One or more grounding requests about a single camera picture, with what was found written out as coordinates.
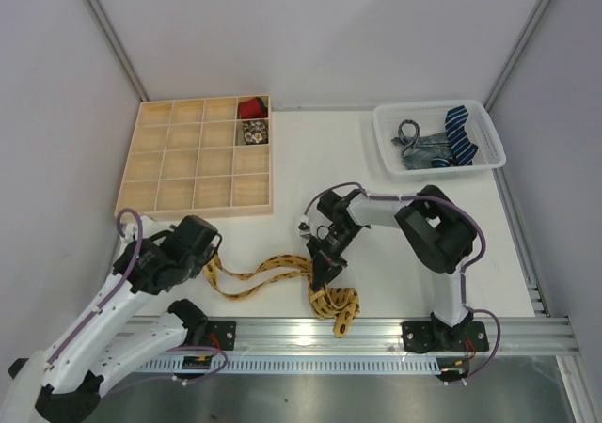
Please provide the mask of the yellow patterned tie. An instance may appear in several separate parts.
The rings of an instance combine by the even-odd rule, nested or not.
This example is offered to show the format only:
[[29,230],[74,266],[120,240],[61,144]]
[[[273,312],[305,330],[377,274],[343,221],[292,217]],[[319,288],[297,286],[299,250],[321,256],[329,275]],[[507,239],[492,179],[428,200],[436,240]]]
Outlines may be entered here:
[[[262,281],[250,289],[227,293],[219,286],[219,274],[225,274],[238,281],[248,281],[255,276],[281,270],[281,273]],[[360,314],[360,299],[355,288],[337,288],[329,285],[312,288],[317,280],[312,275],[312,262],[309,258],[299,255],[278,255],[266,259],[253,272],[235,273],[226,269],[218,254],[202,268],[202,273],[209,285],[222,297],[230,301],[242,301],[256,295],[260,290],[277,282],[304,278],[308,285],[308,302],[313,315],[319,320],[333,320],[333,335],[335,338],[344,338],[348,335],[352,323]]]

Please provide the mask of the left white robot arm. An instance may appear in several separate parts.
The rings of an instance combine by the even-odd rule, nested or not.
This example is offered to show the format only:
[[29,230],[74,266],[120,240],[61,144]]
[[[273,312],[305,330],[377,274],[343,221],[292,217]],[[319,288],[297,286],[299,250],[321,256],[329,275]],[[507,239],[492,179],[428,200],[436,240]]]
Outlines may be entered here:
[[126,376],[153,357],[196,348],[208,318],[194,303],[170,304],[150,328],[122,341],[119,330],[160,294],[199,275],[217,253],[218,229],[196,215],[157,232],[136,230],[113,264],[112,273],[66,332],[47,350],[13,362],[13,380],[1,407],[4,422],[83,422]]

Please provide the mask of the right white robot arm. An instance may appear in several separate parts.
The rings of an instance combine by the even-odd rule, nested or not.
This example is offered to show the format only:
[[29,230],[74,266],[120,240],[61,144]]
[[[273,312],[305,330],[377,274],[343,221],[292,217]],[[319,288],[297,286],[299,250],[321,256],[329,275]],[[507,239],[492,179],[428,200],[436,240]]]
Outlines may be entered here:
[[311,228],[303,214],[298,231],[306,239],[312,261],[312,287],[329,284],[347,266],[345,249],[364,228],[398,228],[413,253],[432,275],[435,306],[427,322],[404,330],[404,347],[412,353],[459,351],[474,312],[466,302],[465,273],[482,253],[483,231],[464,210],[436,186],[427,185],[414,195],[376,194],[357,187],[346,196],[329,188],[311,200],[329,224],[324,236]]

